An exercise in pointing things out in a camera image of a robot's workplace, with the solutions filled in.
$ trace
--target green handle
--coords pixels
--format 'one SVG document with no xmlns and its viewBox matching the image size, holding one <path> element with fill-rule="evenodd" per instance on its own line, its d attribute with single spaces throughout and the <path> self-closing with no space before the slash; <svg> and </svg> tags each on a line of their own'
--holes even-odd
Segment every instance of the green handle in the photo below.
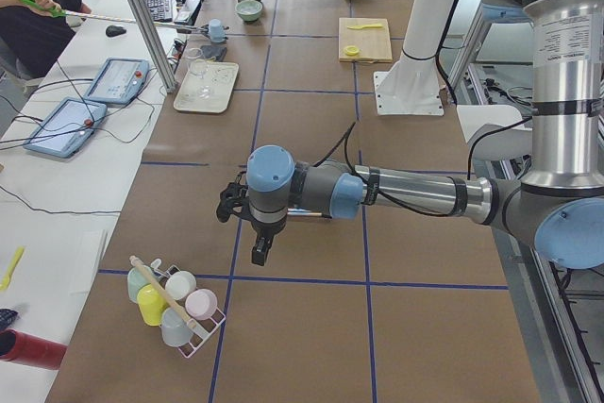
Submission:
<svg viewBox="0 0 604 403">
<path fill-rule="evenodd" d="M 54 6 L 52 8 L 42 8 L 36 3 L 36 0 L 21 0 L 21 3 L 27 5 L 28 7 L 41 9 L 42 11 L 48 11 L 53 18 L 65 16 L 65 11 L 60 8 L 57 8 L 57 6 Z"/>
</svg>

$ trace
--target tablet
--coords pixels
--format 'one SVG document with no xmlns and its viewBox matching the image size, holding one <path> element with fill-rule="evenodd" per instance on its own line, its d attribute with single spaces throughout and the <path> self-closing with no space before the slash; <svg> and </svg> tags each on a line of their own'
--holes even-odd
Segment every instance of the tablet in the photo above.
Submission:
<svg viewBox="0 0 604 403">
<path fill-rule="evenodd" d="M 105 104 L 65 98 L 29 136 L 24 148 L 69 158 L 91 137 L 106 113 Z"/>
<path fill-rule="evenodd" d="M 107 59 L 83 98 L 95 103 L 125 106 L 141 92 L 148 74 L 147 60 Z"/>
</svg>

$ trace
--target red cylinder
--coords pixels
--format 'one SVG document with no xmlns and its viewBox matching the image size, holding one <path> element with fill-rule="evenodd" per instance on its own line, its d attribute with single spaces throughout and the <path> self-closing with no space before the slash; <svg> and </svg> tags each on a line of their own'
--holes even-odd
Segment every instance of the red cylinder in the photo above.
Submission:
<svg viewBox="0 0 604 403">
<path fill-rule="evenodd" d="M 13 329 L 0 332 L 0 361 L 58 370 L 67 346 Z"/>
</svg>

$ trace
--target chair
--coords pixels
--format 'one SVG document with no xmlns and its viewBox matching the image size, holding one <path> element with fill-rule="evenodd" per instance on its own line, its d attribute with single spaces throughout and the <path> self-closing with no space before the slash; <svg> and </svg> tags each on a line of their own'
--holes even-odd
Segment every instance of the chair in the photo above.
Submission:
<svg viewBox="0 0 604 403">
<path fill-rule="evenodd" d="M 41 78 L 34 78 L 28 72 L 2 38 L 0 38 L 0 67 L 25 94 L 42 82 Z"/>
</svg>

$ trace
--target green bowl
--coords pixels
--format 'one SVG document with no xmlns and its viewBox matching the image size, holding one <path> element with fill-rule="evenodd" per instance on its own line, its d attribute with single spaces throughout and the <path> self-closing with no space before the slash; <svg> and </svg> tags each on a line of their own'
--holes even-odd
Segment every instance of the green bowl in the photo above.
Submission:
<svg viewBox="0 0 604 403">
<path fill-rule="evenodd" d="M 235 11 L 247 23 L 256 21 L 262 14 L 262 3 L 258 0 L 243 0 L 235 6 Z"/>
</svg>

